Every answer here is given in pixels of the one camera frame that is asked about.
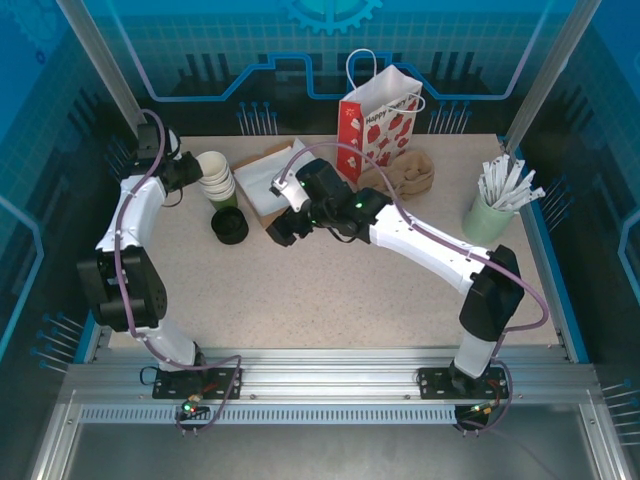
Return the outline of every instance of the red and white paper bag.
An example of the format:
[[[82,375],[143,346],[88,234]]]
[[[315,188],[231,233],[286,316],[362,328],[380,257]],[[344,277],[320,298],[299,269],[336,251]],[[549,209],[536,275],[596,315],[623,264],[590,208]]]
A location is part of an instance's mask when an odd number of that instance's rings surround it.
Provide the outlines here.
[[[340,101],[338,141],[359,148],[378,165],[389,165],[409,143],[423,100],[421,90],[422,82],[394,65],[385,68]],[[338,171],[354,183],[370,167],[344,148],[338,148],[336,163]]]

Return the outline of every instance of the black lid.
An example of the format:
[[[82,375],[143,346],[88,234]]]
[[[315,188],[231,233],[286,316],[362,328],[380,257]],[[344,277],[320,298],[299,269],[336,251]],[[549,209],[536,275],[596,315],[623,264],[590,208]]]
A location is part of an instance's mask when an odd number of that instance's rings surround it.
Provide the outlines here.
[[[225,207],[218,210],[211,219],[211,228],[218,240],[226,245],[240,243],[249,234],[247,220],[236,207]]]

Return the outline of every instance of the vertical metal post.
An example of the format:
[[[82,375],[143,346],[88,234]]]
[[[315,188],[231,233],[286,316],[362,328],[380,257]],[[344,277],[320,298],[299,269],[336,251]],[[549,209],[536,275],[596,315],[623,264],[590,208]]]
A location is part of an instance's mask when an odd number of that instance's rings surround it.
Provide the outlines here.
[[[137,135],[137,125],[145,122],[144,116],[140,113],[140,106],[87,7],[82,0],[57,0],[57,3],[129,124],[129,128],[134,135]]]
[[[529,93],[522,102],[522,106],[509,131],[507,132],[507,152],[514,152],[524,138],[525,133],[533,123],[534,118],[549,95],[551,88],[562,73],[562,70],[589,26],[593,14],[602,0],[577,0],[575,7],[569,14],[558,38],[551,47],[551,51],[544,61],[538,76],[533,82]]]

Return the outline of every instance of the metal floor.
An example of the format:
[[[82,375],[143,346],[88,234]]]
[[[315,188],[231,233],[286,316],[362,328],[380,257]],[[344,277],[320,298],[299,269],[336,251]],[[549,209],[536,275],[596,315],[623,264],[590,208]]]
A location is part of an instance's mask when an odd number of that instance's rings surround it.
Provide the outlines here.
[[[578,411],[516,406],[500,426],[559,478],[597,478]],[[543,480],[513,441],[452,426],[217,426],[182,438],[166,425],[83,425],[67,480]]]

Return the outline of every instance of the speckled countertop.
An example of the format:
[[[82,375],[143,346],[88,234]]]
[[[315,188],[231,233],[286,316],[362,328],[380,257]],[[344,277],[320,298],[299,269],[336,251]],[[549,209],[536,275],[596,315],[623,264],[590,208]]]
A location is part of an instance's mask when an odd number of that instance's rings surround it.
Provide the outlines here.
[[[290,137],[183,138],[183,151],[222,152],[230,163]],[[301,136],[310,145],[331,136]],[[495,135],[414,135],[435,164],[433,189],[407,203],[409,211],[450,235],[477,190],[481,163],[500,154]],[[332,149],[316,153],[333,160]],[[172,194],[168,202],[177,199]],[[169,297],[173,319],[201,346],[237,348],[449,346],[460,342],[464,297],[444,280],[394,252],[361,242],[343,245],[317,231],[293,246],[275,244],[240,196],[249,236],[236,246],[218,242],[213,207],[197,185],[177,208],[157,217],[151,259]],[[520,217],[500,239],[518,257],[523,277],[542,291]],[[525,296],[511,325],[530,323],[540,309]],[[111,347],[131,346],[114,334]],[[549,322],[514,333],[507,344],[557,343]]]

